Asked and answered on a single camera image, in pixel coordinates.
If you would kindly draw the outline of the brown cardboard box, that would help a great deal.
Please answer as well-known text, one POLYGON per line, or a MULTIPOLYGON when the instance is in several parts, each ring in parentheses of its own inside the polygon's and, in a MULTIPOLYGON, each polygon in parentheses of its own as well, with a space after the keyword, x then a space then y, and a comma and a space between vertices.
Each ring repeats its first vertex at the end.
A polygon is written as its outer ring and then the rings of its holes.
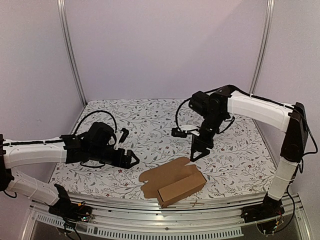
POLYGON ((144 198, 156 198, 166 208, 203 189, 207 180, 187 157, 178 157, 140 174, 144 198))

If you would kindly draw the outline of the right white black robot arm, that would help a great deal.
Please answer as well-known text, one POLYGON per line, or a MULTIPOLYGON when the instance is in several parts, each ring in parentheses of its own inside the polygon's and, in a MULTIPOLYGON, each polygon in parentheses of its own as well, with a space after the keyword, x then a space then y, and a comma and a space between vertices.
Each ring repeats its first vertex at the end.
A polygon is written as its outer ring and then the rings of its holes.
POLYGON ((245 93, 234 85, 225 85, 212 94, 202 91, 194 93, 188 106, 203 117, 198 135, 192 137, 190 159, 193 162, 210 153, 220 125, 231 115, 245 116, 285 133, 277 170, 258 208, 262 218, 269 218, 278 210, 278 202, 305 153, 309 133, 304 105, 299 102, 295 105, 275 102, 245 93))

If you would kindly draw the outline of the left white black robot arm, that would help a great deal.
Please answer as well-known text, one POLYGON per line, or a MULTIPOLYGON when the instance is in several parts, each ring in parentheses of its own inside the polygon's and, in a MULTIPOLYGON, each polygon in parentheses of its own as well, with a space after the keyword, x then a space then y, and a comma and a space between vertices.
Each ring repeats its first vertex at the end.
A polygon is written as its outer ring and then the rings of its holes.
POLYGON ((96 161, 101 167, 111 165, 130 169, 139 164, 139 158, 132 150, 125 150, 120 144, 129 131, 122 128, 115 131, 103 122, 94 122, 88 131, 81 134, 66 134, 46 140, 14 141, 0 139, 0 190, 15 192, 30 199, 44 202, 63 216, 74 213, 74 205, 62 186, 53 186, 28 176, 16 167, 40 163, 84 164, 96 161))

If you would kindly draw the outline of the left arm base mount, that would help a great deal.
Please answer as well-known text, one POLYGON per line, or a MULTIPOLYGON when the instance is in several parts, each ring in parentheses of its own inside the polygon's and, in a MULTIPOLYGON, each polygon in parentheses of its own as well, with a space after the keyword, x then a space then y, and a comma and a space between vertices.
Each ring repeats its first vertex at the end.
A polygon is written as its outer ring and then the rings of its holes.
POLYGON ((58 192, 58 201, 54 205, 49 206, 50 214, 62 217, 73 222, 88 222, 92 217, 93 208, 86 205, 85 201, 73 203, 65 190, 59 184, 54 184, 58 192))

